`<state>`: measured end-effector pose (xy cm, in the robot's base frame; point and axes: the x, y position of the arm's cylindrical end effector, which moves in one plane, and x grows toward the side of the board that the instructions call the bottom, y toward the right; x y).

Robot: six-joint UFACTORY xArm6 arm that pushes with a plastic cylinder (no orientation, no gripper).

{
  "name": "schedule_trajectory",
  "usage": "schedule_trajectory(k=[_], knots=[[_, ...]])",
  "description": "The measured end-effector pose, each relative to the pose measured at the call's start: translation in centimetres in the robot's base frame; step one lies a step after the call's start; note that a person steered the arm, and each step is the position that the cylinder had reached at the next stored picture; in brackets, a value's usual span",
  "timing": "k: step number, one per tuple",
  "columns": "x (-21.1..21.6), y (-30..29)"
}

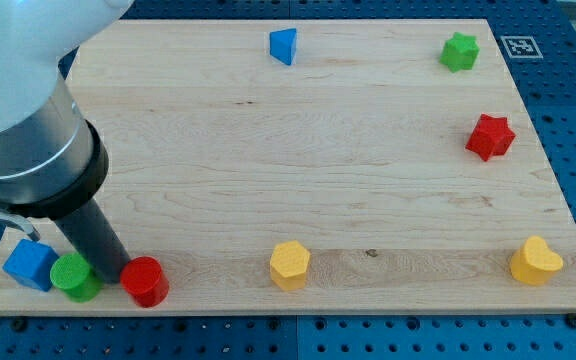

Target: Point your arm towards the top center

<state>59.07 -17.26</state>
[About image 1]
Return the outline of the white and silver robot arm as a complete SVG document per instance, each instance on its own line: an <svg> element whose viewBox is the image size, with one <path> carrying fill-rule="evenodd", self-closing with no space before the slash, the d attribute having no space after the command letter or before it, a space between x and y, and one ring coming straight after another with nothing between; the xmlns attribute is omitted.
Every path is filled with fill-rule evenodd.
<svg viewBox="0 0 576 360"><path fill-rule="evenodd" d="M133 0L0 0L0 201L34 203L69 187L94 142L58 63Z"/></svg>

